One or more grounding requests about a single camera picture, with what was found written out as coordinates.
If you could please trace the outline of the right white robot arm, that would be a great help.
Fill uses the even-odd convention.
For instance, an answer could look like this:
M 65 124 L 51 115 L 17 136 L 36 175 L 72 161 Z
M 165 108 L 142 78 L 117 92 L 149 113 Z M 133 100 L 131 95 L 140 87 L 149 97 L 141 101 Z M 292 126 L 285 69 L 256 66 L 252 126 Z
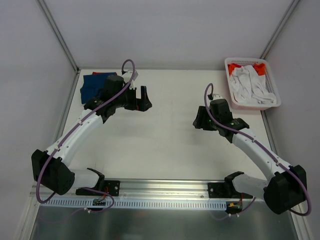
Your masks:
M 225 99 L 215 99 L 209 107 L 199 106 L 193 122 L 196 129 L 217 131 L 244 152 L 260 169 L 264 179 L 244 172 L 234 172 L 224 179 L 224 193 L 235 198 L 240 193 L 262 199 L 275 214 L 293 211 L 293 207 L 306 202 L 311 212 L 311 200 L 307 190 L 307 174 L 300 165 L 293 166 L 268 150 L 250 126 L 241 118 L 234 118 Z

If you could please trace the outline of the blue t shirt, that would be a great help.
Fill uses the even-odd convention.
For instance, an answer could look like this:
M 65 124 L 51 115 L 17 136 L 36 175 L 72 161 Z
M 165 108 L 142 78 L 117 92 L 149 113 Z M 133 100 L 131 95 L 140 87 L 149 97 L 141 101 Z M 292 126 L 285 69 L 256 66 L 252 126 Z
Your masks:
M 102 89 L 104 87 L 104 82 L 107 77 L 116 75 L 116 72 L 104 72 L 103 74 L 84 75 L 83 85 L 80 88 L 81 104 L 85 105 L 91 98 L 97 95 L 99 89 Z

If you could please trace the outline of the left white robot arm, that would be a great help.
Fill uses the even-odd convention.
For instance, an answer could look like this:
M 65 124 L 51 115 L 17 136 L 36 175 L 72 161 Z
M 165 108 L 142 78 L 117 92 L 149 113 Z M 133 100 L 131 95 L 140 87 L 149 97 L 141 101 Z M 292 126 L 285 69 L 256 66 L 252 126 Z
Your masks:
M 105 188 L 105 176 L 93 168 L 69 168 L 77 151 L 98 127 L 102 126 L 116 110 L 145 112 L 152 107 L 146 86 L 141 86 L 140 97 L 132 80 L 111 75 L 103 88 L 83 106 L 83 111 L 70 130 L 46 150 L 35 150 L 31 156 L 33 178 L 37 187 L 44 186 L 60 196 L 70 189 L 85 189 L 99 195 Z

